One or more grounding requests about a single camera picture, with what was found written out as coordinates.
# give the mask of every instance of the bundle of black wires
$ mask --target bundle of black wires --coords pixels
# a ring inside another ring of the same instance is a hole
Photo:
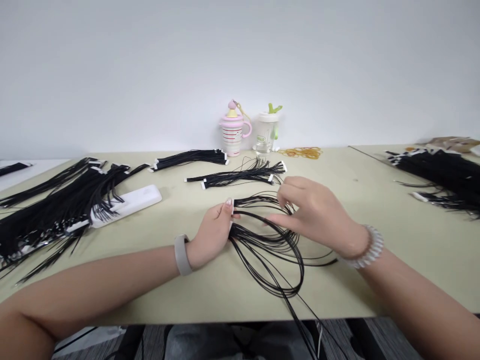
[[[242,216],[257,219],[264,223],[268,228],[273,230],[273,234],[260,235],[238,223],[233,223],[228,238],[233,244],[238,256],[240,256],[242,263],[245,265],[245,268],[251,274],[253,279],[270,294],[285,300],[287,307],[298,327],[298,330],[300,331],[300,334],[305,342],[306,347],[308,348],[312,359],[317,359],[315,346],[309,340],[307,330],[302,325],[302,322],[295,313],[295,310],[292,307],[289,298],[299,296],[303,303],[311,311],[313,316],[318,321],[320,321],[320,319],[317,317],[317,315],[315,315],[313,310],[299,295],[299,291],[304,281],[305,266],[325,267],[336,263],[338,260],[336,258],[333,258],[326,262],[318,263],[318,260],[330,256],[332,254],[332,251],[319,257],[303,258],[297,246],[300,238],[297,233],[288,229],[283,229],[278,225],[274,224],[273,222],[267,220],[266,218],[245,210],[252,208],[269,208],[283,212],[287,215],[292,215],[295,212],[295,209],[288,204],[285,206],[285,208],[280,207],[280,204],[276,197],[276,193],[274,191],[263,191],[248,198],[236,199],[234,201],[234,206],[236,208],[233,212],[234,214],[240,214]],[[264,270],[266,270],[266,272],[268,273],[267,278],[262,275],[263,271],[255,269],[255,267],[249,261],[248,257],[244,254],[245,250],[250,252],[253,255],[254,259],[261,264]],[[287,279],[280,273],[280,271],[266,257],[266,255],[271,255],[275,258],[298,265],[298,281],[293,285],[288,282]],[[277,275],[280,275],[285,284],[280,284]]]
[[[227,154],[220,149],[190,150],[165,158],[156,159],[155,164],[150,168],[150,171],[153,173],[172,166],[185,165],[197,161],[220,165],[227,165],[229,163],[229,160],[227,160]]]
[[[407,187],[435,189],[414,192],[417,199],[452,211],[466,211],[474,219],[480,219],[480,165],[441,149],[387,153],[396,168],[430,181],[424,185],[402,183]]]
[[[86,172],[89,167],[99,165],[101,165],[101,162],[98,159],[85,157],[40,185],[0,199],[0,208],[11,208],[36,195],[52,189],[58,189]]]
[[[7,175],[7,174],[14,173],[14,172],[19,171],[19,170],[29,168],[31,166],[33,166],[33,164],[31,164],[31,163],[17,162],[17,163],[14,163],[13,165],[0,167],[0,177],[4,176],[4,175]]]
[[[262,182],[270,185],[280,184],[282,179],[280,174],[284,174],[287,171],[285,163],[283,161],[277,162],[270,167],[270,161],[264,160],[261,157],[252,159],[254,161],[252,165],[246,170],[240,170],[217,172],[204,176],[188,177],[185,182],[201,182],[202,189],[219,188],[229,186],[237,181],[244,180],[247,182]]]
[[[93,215],[102,220],[117,215],[112,208],[123,200],[115,193],[115,187],[150,166],[143,164],[128,172],[128,165],[113,164],[104,172],[102,165],[90,164],[67,186],[0,219],[0,273],[12,270],[34,253],[55,244],[49,249],[54,249],[53,253],[20,280],[24,282],[51,266],[72,246],[70,254],[73,253],[92,224]]]

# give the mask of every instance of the left hand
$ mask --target left hand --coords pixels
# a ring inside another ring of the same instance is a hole
[[[225,247],[229,238],[230,221],[240,215],[232,215],[231,198],[208,209],[200,228],[192,241],[186,244],[186,256],[193,270],[215,259]]]

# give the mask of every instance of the person's leg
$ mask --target person's leg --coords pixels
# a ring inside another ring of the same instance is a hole
[[[165,347],[166,360],[240,360],[243,356],[230,326],[224,323],[174,325]]]
[[[304,329],[313,344],[310,332]],[[275,321],[265,325],[253,337],[249,348],[266,360],[303,360],[311,357],[293,321]]]

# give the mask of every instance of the forearm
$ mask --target forearm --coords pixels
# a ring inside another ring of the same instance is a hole
[[[387,249],[360,274],[426,359],[480,359],[480,320]]]
[[[63,339],[178,275],[174,247],[160,247],[69,268],[25,287],[2,306]]]

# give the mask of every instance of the white power strip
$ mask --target white power strip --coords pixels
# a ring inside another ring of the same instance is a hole
[[[126,193],[125,195],[121,195],[120,197],[124,202],[119,202],[111,208],[112,211],[118,213],[117,216],[112,216],[109,220],[103,221],[98,218],[93,211],[90,213],[93,221],[92,228],[98,229],[104,227],[105,225],[116,222],[117,220],[123,219],[128,215],[162,201],[162,195],[155,185],[142,187],[138,190]]]

